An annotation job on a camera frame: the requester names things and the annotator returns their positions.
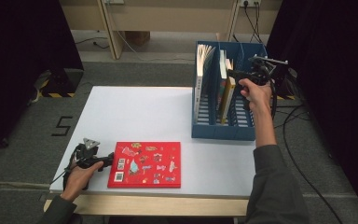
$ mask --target white barcode label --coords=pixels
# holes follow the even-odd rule
[[[124,172],[115,173],[115,182],[123,182]]]

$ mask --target book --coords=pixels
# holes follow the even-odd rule
[[[197,122],[200,111],[200,97],[202,89],[207,87],[206,83],[209,79],[208,70],[211,67],[214,54],[214,47],[210,45],[197,46],[197,68],[196,68],[196,84],[194,90],[194,119]]]
[[[226,68],[226,51],[223,49],[220,49],[220,76],[218,76],[218,88],[217,88],[217,99],[216,99],[216,110],[218,111],[221,106],[223,93],[225,92],[226,87],[226,81],[227,81],[227,68]]]
[[[229,105],[231,103],[232,94],[235,89],[235,79],[234,77],[228,77],[225,87],[225,92],[222,97],[222,106],[220,107],[219,115],[220,115],[220,123],[225,124],[227,120],[227,113],[229,109]]]
[[[108,188],[180,188],[180,142],[117,142]]]

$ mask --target power socket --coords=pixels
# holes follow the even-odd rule
[[[258,6],[260,7],[261,5],[261,0],[246,0],[248,1],[248,7],[255,7],[255,4],[258,3]],[[241,4],[240,7],[244,7],[244,3],[245,0],[241,0]]]

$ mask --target blue plastic crate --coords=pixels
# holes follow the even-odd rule
[[[196,86],[196,79],[194,78],[193,104],[191,110],[191,136],[193,138],[254,141],[255,126],[252,113],[242,108],[243,102],[239,91],[234,92],[226,124],[218,122],[215,96],[218,90],[217,80],[218,76],[220,76],[220,49],[224,49],[227,52],[228,59],[234,60],[234,70],[250,72],[252,68],[251,62],[248,59],[255,55],[260,57],[267,56],[264,45],[256,43],[198,41],[197,45],[200,44],[213,46],[215,47],[215,50],[212,66],[210,67],[208,74],[205,75],[208,77],[208,84],[207,86],[202,87],[200,112],[197,122],[194,118],[194,96]]]

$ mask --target dark gray sleeve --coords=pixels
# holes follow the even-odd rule
[[[48,210],[37,224],[66,224],[75,209],[75,204],[64,200],[60,196],[55,196]]]
[[[310,223],[307,206],[276,145],[254,151],[255,178],[246,223]]]

